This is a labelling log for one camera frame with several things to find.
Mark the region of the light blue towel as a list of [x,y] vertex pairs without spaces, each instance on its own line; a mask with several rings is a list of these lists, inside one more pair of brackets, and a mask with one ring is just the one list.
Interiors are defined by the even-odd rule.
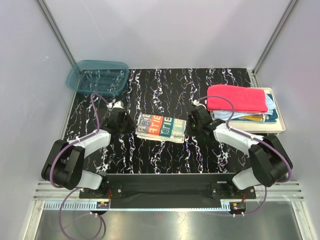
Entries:
[[[243,117],[243,116],[261,115],[266,112],[262,112],[262,113],[260,113],[260,112],[255,112],[255,113],[253,113],[253,112],[235,112],[233,114],[233,116],[231,117],[231,119],[237,121],[238,118]],[[229,119],[229,117],[232,115],[232,112],[226,111],[226,110],[213,110],[210,112],[210,114],[214,119],[221,119],[221,120],[227,121]]]

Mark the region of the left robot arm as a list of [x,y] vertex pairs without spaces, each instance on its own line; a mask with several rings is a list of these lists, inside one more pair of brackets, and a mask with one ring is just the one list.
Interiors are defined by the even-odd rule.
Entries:
[[71,142],[56,140],[42,168],[41,178],[55,188],[90,189],[95,197],[103,198],[108,186],[102,175],[83,170],[85,158],[109,146],[116,136],[132,133],[135,127],[127,111],[114,107],[100,128],[92,133]]

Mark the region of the white striped cloth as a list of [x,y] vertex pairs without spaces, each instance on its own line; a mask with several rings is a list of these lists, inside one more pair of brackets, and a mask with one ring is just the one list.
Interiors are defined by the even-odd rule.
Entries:
[[135,129],[137,137],[152,141],[183,143],[187,121],[178,118],[140,114]]

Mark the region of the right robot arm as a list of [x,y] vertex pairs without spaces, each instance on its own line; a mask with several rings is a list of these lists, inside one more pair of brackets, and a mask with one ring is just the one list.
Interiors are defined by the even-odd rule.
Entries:
[[190,111],[186,134],[213,138],[249,156],[251,167],[235,174],[227,185],[228,195],[232,198],[239,198],[248,187],[262,185],[268,188],[292,177],[293,164],[277,136],[251,134],[224,120],[213,120],[203,105]]

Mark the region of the red towel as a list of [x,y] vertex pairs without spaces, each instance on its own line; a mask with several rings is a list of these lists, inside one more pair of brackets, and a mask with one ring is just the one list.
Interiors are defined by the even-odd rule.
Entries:
[[207,89],[207,96],[220,96],[229,100],[236,112],[265,113],[268,111],[266,95],[262,89],[217,84]]

